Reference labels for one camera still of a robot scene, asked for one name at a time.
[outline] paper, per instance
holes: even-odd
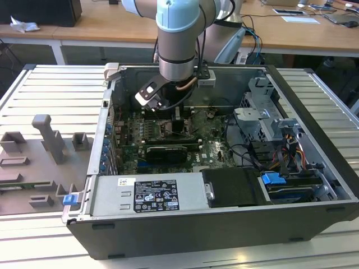
[[[314,18],[299,18],[295,16],[282,16],[282,18],[286,22],[299,22],[301,24],[320,24],[320,22]]]
[[[38,31],[40,30],[40,28],[38,27],[38,25],[34,22],[22,22],[22,21],[17,21],[15,20],[12,16],[11,16],[11,23],[10,26],[19,32],[25,33],[25,31]]]

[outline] circuit board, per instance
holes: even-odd
[[[146,119],[141,113],[129,113],[123,118],[116,135],[120,174],[188,173],[236,166],[222,135],[225,116],[209,113],[208,109],[196,109],[185,119],[184,132],[177,135],[167,132],[170,120]],[[188,147],[187,160],[176,165],[149,165],[141,154],[143,149],[167,146],[167,139],[173,137],[180,143],[171,140],[172,146]]]

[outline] power supply label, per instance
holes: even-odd
[[[180,210],[176,180],[135,182],[136,213]]]

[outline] wooden desk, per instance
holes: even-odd
[[[128,13],[119,5],[107,1],[81,0],[82,16],[75,27],[40,26],[32,33],[17,33],[8,25],[0,25],[0,38],[8,43],[46,44],[54,51],[58,64],[65,64],[62,46],[152,48],[157,37],[156,22]],[[262,6],[259,0],[247,0],[243,15],[276,15],[273,6]],[[359,57],[359,27],[349,29],[314,16],[320,24],[285,22],[277,17],[253,17],[255,30],[263,40],[264,53],[329,55]],[[250,19],[245,23],[251,27]],[[245,36],[241,54],[254,46],[251,36]]]

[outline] blue clip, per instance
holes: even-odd
[[[265,173],[262,175],[262,180],[267,184],[286,184],[286,180],[279,176],[279,173]]]
[[[78,194],[67,194],[64,196],[62,204],[64,206],[77,206]]]

